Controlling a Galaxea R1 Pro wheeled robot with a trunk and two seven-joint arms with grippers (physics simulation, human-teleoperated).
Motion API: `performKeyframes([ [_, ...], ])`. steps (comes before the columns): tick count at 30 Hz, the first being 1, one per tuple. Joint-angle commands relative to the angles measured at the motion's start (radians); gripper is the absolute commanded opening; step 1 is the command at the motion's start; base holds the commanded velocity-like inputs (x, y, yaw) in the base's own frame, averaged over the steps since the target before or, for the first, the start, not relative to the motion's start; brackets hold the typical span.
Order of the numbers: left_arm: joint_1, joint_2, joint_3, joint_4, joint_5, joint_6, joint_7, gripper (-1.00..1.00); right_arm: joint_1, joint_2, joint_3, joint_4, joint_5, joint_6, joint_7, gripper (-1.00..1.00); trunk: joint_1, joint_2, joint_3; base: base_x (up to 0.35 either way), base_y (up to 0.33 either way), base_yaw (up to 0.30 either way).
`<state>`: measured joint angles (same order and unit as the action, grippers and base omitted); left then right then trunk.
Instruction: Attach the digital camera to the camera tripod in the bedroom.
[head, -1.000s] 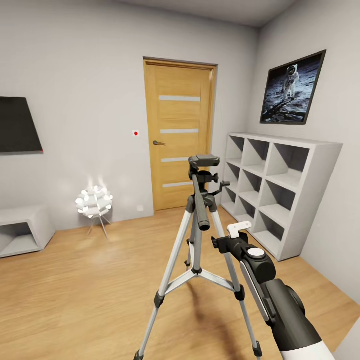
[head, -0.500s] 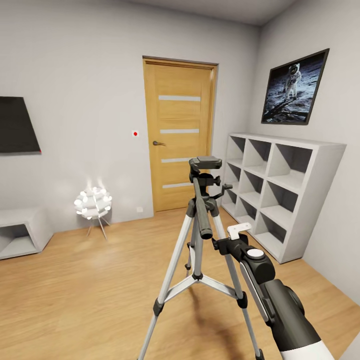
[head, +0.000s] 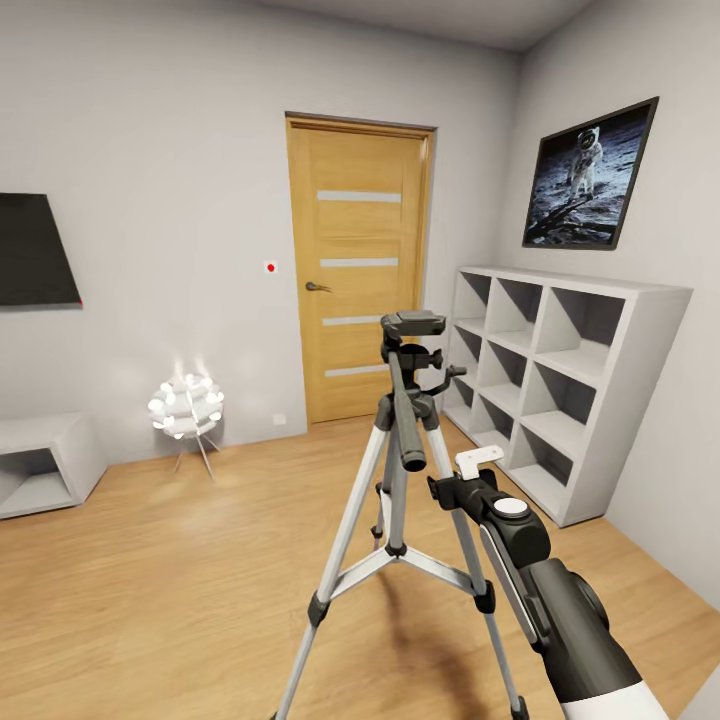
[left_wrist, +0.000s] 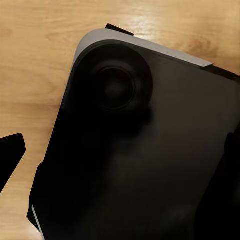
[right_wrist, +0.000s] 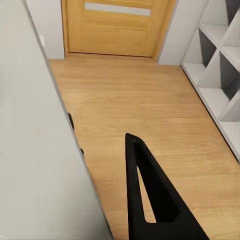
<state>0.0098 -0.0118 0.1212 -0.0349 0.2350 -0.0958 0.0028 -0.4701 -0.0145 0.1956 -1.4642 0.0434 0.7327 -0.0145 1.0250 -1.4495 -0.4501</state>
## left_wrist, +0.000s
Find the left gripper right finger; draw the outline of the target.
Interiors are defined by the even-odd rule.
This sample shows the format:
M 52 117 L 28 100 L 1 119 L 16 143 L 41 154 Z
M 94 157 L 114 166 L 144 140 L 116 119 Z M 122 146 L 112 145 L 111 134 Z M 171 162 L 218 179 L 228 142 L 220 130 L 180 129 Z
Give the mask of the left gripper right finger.
M 235 133 L 228 133 L 224 151 L 240 173 L 240 135 Z

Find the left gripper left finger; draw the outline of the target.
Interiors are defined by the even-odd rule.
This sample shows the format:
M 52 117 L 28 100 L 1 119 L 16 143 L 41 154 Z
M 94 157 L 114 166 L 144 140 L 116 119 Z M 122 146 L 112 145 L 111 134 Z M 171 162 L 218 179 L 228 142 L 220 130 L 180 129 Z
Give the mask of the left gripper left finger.
M 25 153 L 26 144 L 22 133 L 0 138 L 0 193 Z

